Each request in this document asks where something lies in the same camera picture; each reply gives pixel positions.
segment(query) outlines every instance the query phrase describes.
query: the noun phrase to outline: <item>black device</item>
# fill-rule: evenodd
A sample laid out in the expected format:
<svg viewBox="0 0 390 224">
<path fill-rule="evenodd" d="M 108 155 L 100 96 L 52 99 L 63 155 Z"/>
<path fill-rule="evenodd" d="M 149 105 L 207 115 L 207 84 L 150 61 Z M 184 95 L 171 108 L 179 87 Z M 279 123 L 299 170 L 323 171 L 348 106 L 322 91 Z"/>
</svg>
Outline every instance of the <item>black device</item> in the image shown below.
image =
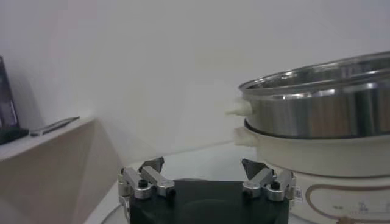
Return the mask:
<svg viewBox="0 0 390 224">
<path fill-rule="evenodd" d="M 289 201 L 251 201 L 242 196 L 242 182 L 175 180 L 171 200 L 152 194 L 130 199 L 131 224 L 287 224 Z"/>
<path fill-rule="evenodd" d="M 131 224 L 287 224 L 295 178 L 243 159 L 248 181 L 169 180 L 163 158 L 118 175 L 119 201 Z"/>
<path fill-rule="evenodd" d="M 29 131 L 20 128 L 3 57 L 0 56 L 0 144 L 22 138 Z"/>
</svg>

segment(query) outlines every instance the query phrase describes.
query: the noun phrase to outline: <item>metal clamp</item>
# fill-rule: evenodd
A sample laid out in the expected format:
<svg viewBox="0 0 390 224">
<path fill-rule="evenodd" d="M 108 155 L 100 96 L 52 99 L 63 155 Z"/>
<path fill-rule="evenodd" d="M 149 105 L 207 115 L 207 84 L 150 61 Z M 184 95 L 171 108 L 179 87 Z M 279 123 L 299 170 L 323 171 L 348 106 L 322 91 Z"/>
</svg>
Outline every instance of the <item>metal clamp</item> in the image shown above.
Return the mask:
<svg viewBox="0 0 390 224">
<path fill-rule="evenodd" d="M 132 194 L 132 188 L 123 177 L 124 168 L 119 171 L 118 174 L 118 194 L 119 203 L 123 207 L 124 216 L 128 224 L 130 224 L 130 196 Z"/>
<path fill-rule="evenodd" d="M 123 170 L 123 178 L 131 187 L 132 194 L 137 199 L 148 199 L 152 195 L 152 185 L 147 180 L 142 179 L 131 167 Z"/>
<path fill-rule="evenodd" d="M 274 180 L 272 169 L 264 168 L 249 181 L 243 182 L 243 195 L 247 198 L 257 198 L 262 188 Z"/>
<path fill-rule="evenodd" d="M 271 184 L 266 186 L 267 198 L 271 201 L 283 201 L 286 197 L 294 199 L 295 177 L 289 170 L 283 170 Z"/>
<path fill-rule="evenodd" d="M 172 198 L 175 196 L 175 182 L 161 176 L 151 166 L 142 167 L 141 176 L 156 187 L 158 195 L 166 198 Z"/>
</svg>

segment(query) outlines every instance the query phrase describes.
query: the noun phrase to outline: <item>screw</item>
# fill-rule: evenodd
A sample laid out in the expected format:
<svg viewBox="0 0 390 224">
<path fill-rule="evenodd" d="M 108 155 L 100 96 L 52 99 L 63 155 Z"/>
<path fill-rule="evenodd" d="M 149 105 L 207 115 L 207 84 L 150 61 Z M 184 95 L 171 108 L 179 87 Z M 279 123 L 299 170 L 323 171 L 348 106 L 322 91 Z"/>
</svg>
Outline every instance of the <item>screw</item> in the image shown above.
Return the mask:
<svg viewBox="0 0 390 224">
<path fill-rule="evenodd" d="M 279 190 L 280 189 L 280 183 L 276 182 L 276 181 L 272 182 L 271 183 L 271 189 L 272 190 Z"/>
<path fill-rule="evenodd" d="M 144 180 L 144 179 L 139 180 L 138 187 L 141 188 L 141 189 L 147 187 L 147 181 Z"/>
</svg>

